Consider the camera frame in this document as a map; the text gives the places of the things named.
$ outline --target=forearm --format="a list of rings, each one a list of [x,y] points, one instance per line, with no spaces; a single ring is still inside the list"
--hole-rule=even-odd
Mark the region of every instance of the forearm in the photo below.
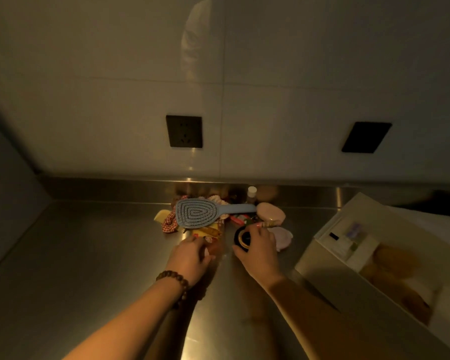
[[[64,360],[132,360],[182,294],[174,278],[155,282],[136,302],[93,333]]]
[[[312,360],[349,354],[354,359],[389,359],[388,349],[352,326],[338,311],[284,276],[263,285]]]

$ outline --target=bracelet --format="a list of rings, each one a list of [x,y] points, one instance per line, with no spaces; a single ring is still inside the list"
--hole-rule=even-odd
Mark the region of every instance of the bracelet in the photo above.
[[[165,277],[175,278],[176,280],[178,280],[180,285],[183,287],[183,293],[182,293],[181,297],[174,304],[174,308],[178,308],[179,303],[181,301],[184,301],[187,299],[187,290],[189,289],[189,281],[187,279],[185,279],[183,277],[183,275],[180,275],[179,273],[171,271],[171,270],[162,271],[160,274],[158,274],[155,281],[165,278]]]

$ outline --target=black object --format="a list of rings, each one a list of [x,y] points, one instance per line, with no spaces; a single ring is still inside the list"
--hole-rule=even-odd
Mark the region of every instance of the black object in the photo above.
[[[203,148],[202,118],[199,116],[166,116],[170,146],[176,148]]]
[[[392,124],[390,122],[355,122],[342,152],[372,154],[384,139]]]
[[[234,243],[239,246],[243,251],[248,252],[250,247],[250,242],[252,237],[250,236],[250,232],[243,232],[247,226],[242,226],[238,230],[235,231]]]

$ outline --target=cardboard box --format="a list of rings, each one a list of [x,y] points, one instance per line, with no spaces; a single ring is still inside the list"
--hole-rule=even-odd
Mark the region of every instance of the cardboard box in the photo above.
[[[362,225],[381,243],[412,252],[416,276],[438,289],[429,326],[375,288],[321,243],[341,220]],[[411,359],[450,359],[450,245],[362,193],[314,236],[295,269],[340,312],[376,332]]]

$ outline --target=wall tile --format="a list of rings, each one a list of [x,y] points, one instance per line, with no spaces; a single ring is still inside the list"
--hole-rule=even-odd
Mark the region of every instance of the wall tile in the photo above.
[[[342,153],[354,121],[390,121],[374,154]],[[222,177],[450,182],[450,98],[226,85]]]
[[[221,83],[224,0],[0,0],[0,66]]]
[[[224,78],[450,91],[450,0],[227,0]]]
[[[47,173],[219,175],[222,86],[10,76],[7,123]],[[203,117],[203,149],[171,148],[165,116]]]

